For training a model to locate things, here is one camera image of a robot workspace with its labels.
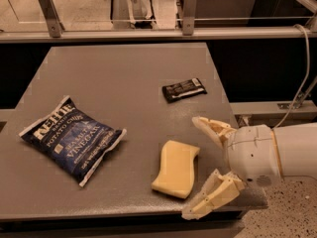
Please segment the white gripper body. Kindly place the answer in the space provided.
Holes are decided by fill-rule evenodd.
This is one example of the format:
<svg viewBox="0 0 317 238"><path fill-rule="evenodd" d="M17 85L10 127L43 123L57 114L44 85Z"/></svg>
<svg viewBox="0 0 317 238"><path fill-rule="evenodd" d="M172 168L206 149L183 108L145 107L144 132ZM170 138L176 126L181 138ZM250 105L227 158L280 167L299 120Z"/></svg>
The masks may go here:
<svg viewBox="0 0 317 238"><path fill-rule="evenodd" d="M225 143L225 160L248 186L270 186L281 179L276 143L266 125L234 132Z"/></svg>

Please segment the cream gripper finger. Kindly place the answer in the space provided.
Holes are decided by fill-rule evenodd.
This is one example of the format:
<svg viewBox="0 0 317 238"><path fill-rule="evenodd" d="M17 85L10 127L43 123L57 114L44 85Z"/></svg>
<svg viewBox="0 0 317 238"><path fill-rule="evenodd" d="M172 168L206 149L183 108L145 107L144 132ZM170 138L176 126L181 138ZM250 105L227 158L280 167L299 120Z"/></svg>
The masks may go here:
<svg viewBox="0 0 317 238"><path fill-rule="evenodd" d="M207 135L220 149L224 148L225 142L236 132L236 129L232 128L228 123L205 117L193 117L192 123L197 129Z"/></svg>
<svg viewBox="0 0 317 238"><path fill-rule="evenodd" d="M232 172L221 175L215 170L201 190L183 207L181 217L198 220L233 201L245 188L245 183Z"/></svg>

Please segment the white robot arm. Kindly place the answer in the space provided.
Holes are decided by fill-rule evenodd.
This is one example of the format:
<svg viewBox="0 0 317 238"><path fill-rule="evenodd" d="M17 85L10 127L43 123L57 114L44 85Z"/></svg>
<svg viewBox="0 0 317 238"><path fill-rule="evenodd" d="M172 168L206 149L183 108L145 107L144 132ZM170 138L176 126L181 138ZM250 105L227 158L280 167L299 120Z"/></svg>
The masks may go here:
<svg viewBox="0 0 317 238"><path fill-rule="evenodd" d="M200 219L230 203L246 187L271 186L282 179L317 179L317 124L278 128L267 125L239 129L205 117L194 126L223 152L230 171L215 170L201 190L183 207L181 217Z"/></svg>

